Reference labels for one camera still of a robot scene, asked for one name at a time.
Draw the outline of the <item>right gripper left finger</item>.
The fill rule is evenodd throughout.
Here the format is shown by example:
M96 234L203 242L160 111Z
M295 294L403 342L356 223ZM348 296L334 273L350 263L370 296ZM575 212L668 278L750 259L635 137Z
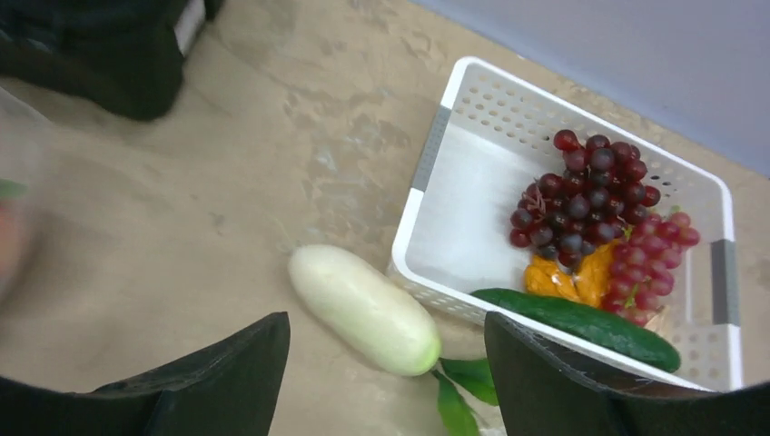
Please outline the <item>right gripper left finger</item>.
M290 349L286 312L86 393L1 380L4 435L266 435Z

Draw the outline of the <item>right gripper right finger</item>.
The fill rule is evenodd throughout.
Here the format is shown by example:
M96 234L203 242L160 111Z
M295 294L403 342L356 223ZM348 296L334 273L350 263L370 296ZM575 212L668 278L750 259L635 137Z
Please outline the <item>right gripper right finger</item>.
M711 392L626 372L498 312L484 339L509 435L766 435L769 385Z

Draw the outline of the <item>light red grapes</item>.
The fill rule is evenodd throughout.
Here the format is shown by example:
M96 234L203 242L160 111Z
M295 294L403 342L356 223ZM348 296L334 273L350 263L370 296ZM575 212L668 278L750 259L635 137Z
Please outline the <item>light red grapes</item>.
M649 213L611 251L602 308L642 327L655 324L674 291L674 271L700 239L688 213Z

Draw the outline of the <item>white radish with leaves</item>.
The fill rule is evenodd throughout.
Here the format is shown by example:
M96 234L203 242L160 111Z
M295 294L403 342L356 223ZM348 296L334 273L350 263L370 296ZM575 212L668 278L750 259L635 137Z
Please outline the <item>white radish with leaves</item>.
M328 244L295 249L288 274L308 311L374 366L401 377L435 377L448 434L489 433L462 395L498 405L488 361L442 358L436 323L407 291L356 254Z

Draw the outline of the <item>dark red grapes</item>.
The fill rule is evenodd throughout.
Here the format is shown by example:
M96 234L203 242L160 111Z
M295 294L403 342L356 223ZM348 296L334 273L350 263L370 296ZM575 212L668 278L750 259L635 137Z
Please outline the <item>dark red grapes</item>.
M510 243L568 269L642 223L661 198L644 183L647 164L637 146L603 134L586 141L568 129L552 137L565 166L544 173L521 193L509 217Z

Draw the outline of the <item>clear zip top bag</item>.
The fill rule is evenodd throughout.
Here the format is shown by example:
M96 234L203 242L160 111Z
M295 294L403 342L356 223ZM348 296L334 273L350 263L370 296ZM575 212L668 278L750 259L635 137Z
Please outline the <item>clear zip top bag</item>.
M2 295L23 269L35 238L49 127L30 105L1 91Z

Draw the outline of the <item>green cucumber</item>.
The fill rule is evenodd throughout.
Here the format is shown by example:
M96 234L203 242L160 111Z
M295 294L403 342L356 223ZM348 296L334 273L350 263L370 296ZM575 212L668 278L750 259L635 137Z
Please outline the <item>green cucumber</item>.
M476 290L471 295L664 372L676 372L681 366L680 354L671 343L613 313L558 297L504 288Z

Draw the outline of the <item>orange pepper piece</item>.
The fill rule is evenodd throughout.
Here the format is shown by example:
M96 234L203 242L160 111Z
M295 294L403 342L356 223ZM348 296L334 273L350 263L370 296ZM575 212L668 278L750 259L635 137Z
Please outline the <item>orange pepper piece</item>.
M572 273L563 272L557 261L534 256L524 271L525 291L599 308L608 292L609 268L616 245L616 241L602 245Z

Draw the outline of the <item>white plastic basket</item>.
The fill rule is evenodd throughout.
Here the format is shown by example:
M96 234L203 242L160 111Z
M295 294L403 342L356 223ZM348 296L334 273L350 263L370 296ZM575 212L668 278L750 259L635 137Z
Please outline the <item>white plastic basket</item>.
M545 338L602 362L662 382L711 390L742 387L739 298L733 202L726 184L599 117L476 57L450 74L411 184L388 274L419 301L482 324L492 305L473 296L484 288L521 290L530 254L508 239L518 195L543 173L563 170L553 135L603 134L640 149L646 183L657 205L689 213L700 232L675 270L655 332L679 351L675 373L559 332L524 325Z

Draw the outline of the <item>black toolbox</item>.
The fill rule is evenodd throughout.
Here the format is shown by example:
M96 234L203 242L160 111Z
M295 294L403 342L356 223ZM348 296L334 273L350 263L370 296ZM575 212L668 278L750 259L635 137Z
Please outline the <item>black toolbox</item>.
M135 121L166 115L221 1L4 1L1 74Z

